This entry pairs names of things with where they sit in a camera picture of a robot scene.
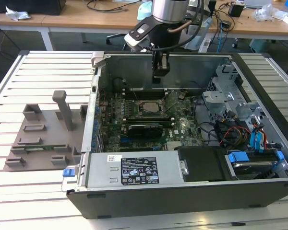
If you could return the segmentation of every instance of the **blue tab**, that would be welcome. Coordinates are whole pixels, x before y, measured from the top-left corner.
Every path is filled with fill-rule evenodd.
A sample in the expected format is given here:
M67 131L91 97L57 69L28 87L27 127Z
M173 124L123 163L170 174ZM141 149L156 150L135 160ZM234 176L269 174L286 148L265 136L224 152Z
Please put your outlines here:
M242 161L250 161L246 152L232 152L228 155L231 163L233 162L242 162Z
M256 135L255 129L253 129L252 134L251 134L251 139L250 139L250 146L251 147L254 147L254 145L255 145L255 135Z
M63 177L74 177L75 176L75 169L64 169L63 170Z
M285 159L285 156L282 153L282 151L277 151L276 154L277 154L277 157L278 157L279 160Z
M232 153L228 155L228 158L229 158L231 163L236 161L235 156Z
M261 142L261 139L262 139L263 135L262 133L258 132L257 133L257 136L256 136L256 141L255 141L255 149L256 150L260 150L260 142Z

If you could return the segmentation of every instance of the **wooden desk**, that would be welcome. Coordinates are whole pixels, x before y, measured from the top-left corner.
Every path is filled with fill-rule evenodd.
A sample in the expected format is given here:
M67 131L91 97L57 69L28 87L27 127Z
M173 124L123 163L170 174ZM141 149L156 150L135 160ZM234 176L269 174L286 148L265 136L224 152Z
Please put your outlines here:
M44 14L30 14L30 19L14 21L6 16L4 13L0 13L0 25L25 25L25 26L41 26L42 21L46 15Z
M96 4L99 10L112 9L126 3L116 3L111 0L100 0ZM132 29L137 24L137 14L140 4L132 4L128 11L120 13L101 13L90 10L82 0L67 0L60 16L47 15L42 21L43 26Z
M216 4L216 9L224 3L228 2L225 0L219 0ZM273 6L280 10L288 11L288 8L284 5L285 1L276 1L273 2ZM228 12L229 7L225 7L222 11ZM229 37L237 37L237 38L256 38L256 36L261 36L262 39L269 38L275 40L286 40L288 39L288 24L278 19L275 19L274 22L265 21L265 22L256 22L252 17L253 9L244 9L239 18L234 18L235 27L228 34ZM222 20L227 20L232 22L231 18L226 16L223 13L220 13L220 17ZM216 31L216 18L213 17L214 21L210 27L209 32Z
M229 0L218 0L219 5ZM101 10L111 9L125 3L116 3L111 0L100 0L96 7ZM274 2L278 9L287 9L284 6L285 0ZM3 30L25 30L38 31L41 33L47 50L54 50L51 41L51 32L79 32L82 33L83 41L85 33L127 33L137 24L137 11L139 4L126 7L127 12L101 13L88 9L82 0L67 0L60 16L32 14L31 19L15 22L5 14L0 14L0 28ZM253 10L245 9L241 17L235 18L235 28L228 34L228 37L235 38L258 38L288 40L288 25L283 21L275 19L274 22L256 22L251 14ZM225 14L220 14L221 19L231 21ZM213 17L206 38L211 38L217 28L216 18Z

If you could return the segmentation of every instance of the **power supply label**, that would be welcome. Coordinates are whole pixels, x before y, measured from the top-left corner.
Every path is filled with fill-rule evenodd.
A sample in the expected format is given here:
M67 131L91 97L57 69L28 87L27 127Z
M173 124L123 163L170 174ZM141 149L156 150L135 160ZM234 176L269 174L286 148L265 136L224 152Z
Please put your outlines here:
M158 184L159 174L155 157L122 158L122 185Z

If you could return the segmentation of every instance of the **aluminum extrusion table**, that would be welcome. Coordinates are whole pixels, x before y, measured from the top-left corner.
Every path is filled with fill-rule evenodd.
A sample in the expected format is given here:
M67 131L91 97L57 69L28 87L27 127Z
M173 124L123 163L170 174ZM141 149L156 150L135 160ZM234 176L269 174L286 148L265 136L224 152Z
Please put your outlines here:
M67 92L71 108L88 103L90 58L91 52L32 51L18 56L0 84L0 230L288 229L288 196L263 208L87 220L61 191L62 171L3 172L26 103L56 109L51 98L56 89ZM288 78L281 77L277 83L284 89ZM232 226L236 222L246 226Z

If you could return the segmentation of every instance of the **black box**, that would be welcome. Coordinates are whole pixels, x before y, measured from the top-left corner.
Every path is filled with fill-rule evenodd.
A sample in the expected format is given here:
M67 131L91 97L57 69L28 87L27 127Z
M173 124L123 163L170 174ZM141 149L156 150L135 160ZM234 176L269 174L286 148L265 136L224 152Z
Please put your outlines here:
M232 3L230 5L230 8L228 10L228 14L231 16L231 17L237 17L239 18L241 13L242 13L242 10L244 9L244 5L241 5L241 4L234 4Z
M0 13L6 12L5 6L13 11L60 15L66 0L0 0Z

